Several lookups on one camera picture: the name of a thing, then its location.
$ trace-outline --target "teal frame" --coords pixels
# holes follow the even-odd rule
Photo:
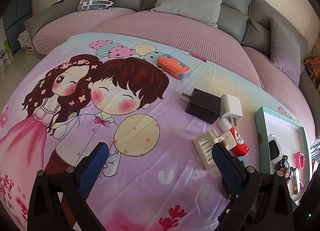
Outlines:
[[[262,106],[258,111],[254,114],[254,119],[256,121],[257,126],[257,132],[258,132],[258,141],[259,141],[259,151],[260,151],[260,172],[261,173],[268,173],[270,174],[270,151],[269,151],[269,142],[268,142],[268,135],[267,135],[267,129],[266,129],[266,121],[265,121],[265,113],[273,115],[274,117],[277,117],[287,123],[290,123],[296,127],[298,127],[301,130],[302,139],[303,139],[303,145],[305,149],[304,157],[305,157],[305,167],[308,167],[310,169],[311,166],[311,152],[310,148],[308,146],[307,142],[307,135],[305,132],[305,129],[302,125],[296,123],[293,120],[290,120],[286,116],[283,116],[282,114],[275,112],[269,108],[266,108]],[[310,181],[311,178],[311,170],[306,170],[306,177],[307,177],[307,183],[304,183],[305,187]]]

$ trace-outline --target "rosy cheek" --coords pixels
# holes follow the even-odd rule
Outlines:
[[[121,113],[129,113],[136,109],[137,103],[134,100],[123,100],[118,104],[118,111]]]
[[[74,93],[74,91],[76,90],[76,84],[71,83],[70,85],[68,85],[66,87],[66,89],[63,91],[63,95],[67,96],[67,95],[71,95]]]
[[[91,99],[94,104],[101,104],[104,99],[103,92],[101,90],[95,89],[91,91]]]
[[[53,86],[52,86],[52,90],[57,90],[59,89],[60,84],[58,84],[56,81],[54,81]]]

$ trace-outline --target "white plastic clip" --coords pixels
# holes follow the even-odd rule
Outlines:
[[[232,149],[236,146],[236,141],[232,137],[230,131],[219,136],[215,129],[212,129],[211,131],[207,131],[193,140],[193,143],[195,144],[200,159],[206,170],[216,167],[212,158],[212,147],[217,142],[221,142],[226,149]]]

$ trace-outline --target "tile floor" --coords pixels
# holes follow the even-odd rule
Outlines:
[[[0,111],[17,86],[40,61],[34,52],[21,48],[9,62],[0,65]]]

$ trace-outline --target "cartoon boy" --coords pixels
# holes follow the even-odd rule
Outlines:
[[[54,137],[60,142],[44,170],[47,174],[60,173],[69,166],[77,166],[100,141],[108,145],[110,157],[118,162],[120,153],[112,145],[118,128],[113,116],[129,114],[141,108],[148,109],[151,103],[163,98],[169,85],[169,79],[162,71],[135,57],[109,60],[95,69],[90,77],[88,87],[91,96],[84,98],[91,98],[100,112],[70,118],[68,123],[56,129]],[[113,173],[108,173],[109,176],[116,173],[117,162],[113,162],[116,166],[111,170]],[[65,205],[65,199],[62,200],[65,214],[69,215],[66,212],[68,205]],[[72,215],[67,218],[73,226],[75,220]]]

